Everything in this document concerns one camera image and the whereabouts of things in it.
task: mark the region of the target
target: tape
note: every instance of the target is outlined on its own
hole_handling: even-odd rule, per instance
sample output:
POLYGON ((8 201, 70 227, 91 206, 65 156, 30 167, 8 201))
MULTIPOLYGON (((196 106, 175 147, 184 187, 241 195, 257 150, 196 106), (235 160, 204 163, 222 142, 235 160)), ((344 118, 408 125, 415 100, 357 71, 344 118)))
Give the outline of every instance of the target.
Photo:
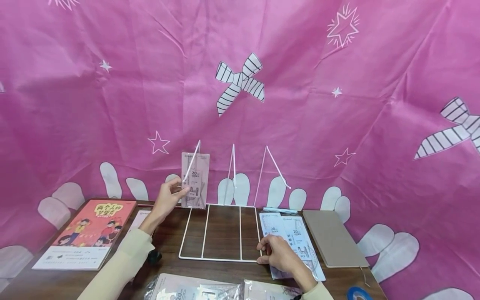
POLYGON ((373 300, 370 295, 362 288, 351 287, 347 292, 348 300, 373 300))

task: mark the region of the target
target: white star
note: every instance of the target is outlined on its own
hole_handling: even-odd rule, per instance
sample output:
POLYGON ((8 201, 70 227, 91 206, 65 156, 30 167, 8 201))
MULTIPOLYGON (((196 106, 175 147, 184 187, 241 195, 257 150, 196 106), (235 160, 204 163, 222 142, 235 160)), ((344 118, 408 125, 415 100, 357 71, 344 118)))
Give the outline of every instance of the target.
POLYGON ((327 35, 327 37, 330 37, 330 42, 328 42, 329 44, 332 42, 332 41, 335 41, 334 44, 335 46, 340 46, 343 48, 343 46, 345 46, 346 44, 348 43, 351 43, 352 42, 352 39, 353 39, 353 35, 354 34, 357 34, 359 31, 358 29, 355 27, 359 24, 359 20, 358 20, 358 16, 355 15, 355 13, 357 12, 357 8, 355 8, 354 10, 350 10, 348 9, 348 6, 350 5, 347 4, 347 6, 343 7, 343 10, 342 10, 342 13, 340 12, 337 12, 336 13, 336 22, 334 20, 332 20, 332 23, 328 26, 328 27, 331 27, 331 29, 329 29, 329 33, 327 35), (347 27, 349 27, 349 29, 351 29, 350 32, 346 33, 343 38, 342 38, 342 34, 341 32, 344 31, 346 29, 345 26, 340 26, 340 22, 343 21, 343 20, 347 20, 347 19, 350 19, 349 21, 349 24, 347 27))
POLYGON ((100 68, 103 68, 105 69, 105 71, 107 71, 108 73, 110 73, 110 69, 112 67, 110 67, 110 65, 108 64, 108 62, 106 62, 105 60, 102 60, 102 62, 100 63, 100 68))
POLYGON ((341 95, 341 94, 343 94, 343 93, 342 93, 342 90, 338 87, 338 88, 336 88, 336 89, 333 89, 332 94, 335 96, 335 98, 337 98, 338 95, 341 95))
POLYGON ((158 132, 156 132, 155 139, 148 139, 148 140, 151 141, 152 144, 153 144, 152 154, 155 154, 155 152, 157 152, 157 151, 160 151, 160 152, 163 152, 163 153, 165 153, 165 154, 168 154, 168 151, 165 150, 165 146, 166 146, 168 143, 170 143, 170 141, 168 141, 168 140, 162 140, 162 138, 160 137, 160 134, 158 134, 158 132), (155 145, 155 141, 157 141, 157 140, 158 140, 159 142, 166 142, 166 143, 162 144, 162 146, 160 146, 160 147, 157 147, 157 146, 155 145))
POLYGON ((352 157, 352 155, 354 155, 354 154, 356 154, 356 153, 355 153, 355 152, 353 152, 353 153, 348 153, 348 148, 347 148, 347 149, 343 152, 342 155, 335 155, 337 161, 336 161, 334 167, 336 167, 336 166, 339 165, 339 164, 345 164, 345 165, 346 165, 346 164, 348 163, 348 159, 349 159, 350 157, 352 157))

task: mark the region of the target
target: red book cover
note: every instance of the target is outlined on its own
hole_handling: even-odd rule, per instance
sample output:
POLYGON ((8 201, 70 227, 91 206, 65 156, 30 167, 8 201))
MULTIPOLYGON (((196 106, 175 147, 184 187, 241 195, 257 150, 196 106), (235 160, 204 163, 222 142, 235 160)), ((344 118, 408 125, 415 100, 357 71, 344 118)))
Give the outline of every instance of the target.
POLYGON ((98 270, 136 201, 90 200, 33 269, 98 270))

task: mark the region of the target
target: wooden table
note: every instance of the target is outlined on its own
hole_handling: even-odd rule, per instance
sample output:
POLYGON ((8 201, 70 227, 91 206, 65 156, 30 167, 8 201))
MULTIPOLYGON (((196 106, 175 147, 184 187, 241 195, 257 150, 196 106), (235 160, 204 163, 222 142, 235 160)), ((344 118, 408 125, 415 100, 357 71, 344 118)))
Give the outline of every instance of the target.
MULTIPOLYGON (((138 201, 139 204, 151 204, 138 201)), ((137 207, 126 224, 130 227, 136 213, 145 207, 137 207)), ((255 250, 258 243, 256 222, 252 208, 211 206, 207 235, 205 238, 204 257, 238 259, 240 256, 239 234, 242 231, 243 259, 256 259, 259 253, 255 250), (242 225, 238 218, 241 213, 242 225)), ((295 286, 292 280, 272 280, 268 266, 255 263, 232 263, 183 260, 178 258, 185 225, 188 219, 188 209, 174 209, 165 222, 156 230, 153 244, 162 253, 163 258, 155 265, 145 263, 133 283, 127 284, 121 293, 120 300, 143 300, 145 287, 160 273, 170 273, 182 276, 206 278, 217 281, 242 283, 244 279, 295 286)), ((183 256, 200 257, 204 238, 206 211, 193 210, 183 246, 183 256)), ((122 239, 127 230, 123 230, 122 239)), ((97 272, 94 271, 45 271, 32 270, 34 263, 55 240, 58 234, 38 253, 13 282, 0 294, 0 300, 74 300, 80 295, 97 272)), ((113 246, 108 259, 119 245, 119 240, 113 246)), ((334 299, 346 299, 347 290, 351 286, 364 288, 374 300, 386 300, 380 286, 375 281, 369 268, 364 268, 367 283, 364 284, 364 274, 359 268, 327 268, 318 249, 314 245, 317 256, 327 281, 324 282, 334 299)))

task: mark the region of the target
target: hand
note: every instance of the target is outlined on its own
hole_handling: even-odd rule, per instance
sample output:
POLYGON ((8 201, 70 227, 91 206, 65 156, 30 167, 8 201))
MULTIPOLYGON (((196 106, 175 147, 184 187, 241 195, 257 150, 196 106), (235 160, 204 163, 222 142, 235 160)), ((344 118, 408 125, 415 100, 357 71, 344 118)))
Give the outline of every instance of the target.
POLYGON ((155 228, 172 212, 178 201, 185 197, 189 187, 181 189, 181 179, 175 178, 160 187, 152 212, 145 218, 139 229, 152 235, 155 228))
POLYGON ((257 259, 258 264, 270 264, 280 271, 291 273, 304 293, 317 285, 311 270, 282 237, 267 235, 258 243, 257 250, 267 254, 257 259))
POLYGON ((172 212, 178 201, 187 195, 189 190, 189 187, 181 189, 180 178, 165 182, 160 187, 160 192, 158 192, 151 214, 163 221, 172 212))

